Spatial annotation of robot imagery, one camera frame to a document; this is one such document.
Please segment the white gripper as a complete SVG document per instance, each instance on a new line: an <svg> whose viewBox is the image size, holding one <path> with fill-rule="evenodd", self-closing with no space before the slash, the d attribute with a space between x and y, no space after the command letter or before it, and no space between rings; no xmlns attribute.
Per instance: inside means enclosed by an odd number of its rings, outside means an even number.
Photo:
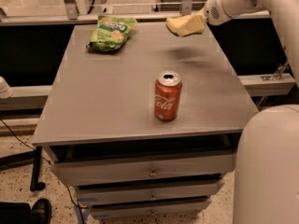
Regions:
<svg viewBox="0 0 299 224"><path fill-rule="evenodd" d="M204 5L204 14L187 15L180 18L178 36L187 36L203 33L206 20L211 25L221 25L237 15L237 0L207 0Z"/></svg>

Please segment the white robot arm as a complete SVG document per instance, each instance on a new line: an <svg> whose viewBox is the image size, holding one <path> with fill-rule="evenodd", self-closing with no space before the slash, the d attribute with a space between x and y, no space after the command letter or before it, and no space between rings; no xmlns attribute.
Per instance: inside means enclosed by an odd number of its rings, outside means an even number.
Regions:
<svg viewBox="0 0 299 224"><path fill-rule="evenodd" d="M217 24L266 9L292 73L299 78L299 0L207 0L201 13ZM299 105L256 114L241 134L235 160L233 224L299 224Z"/></svg>

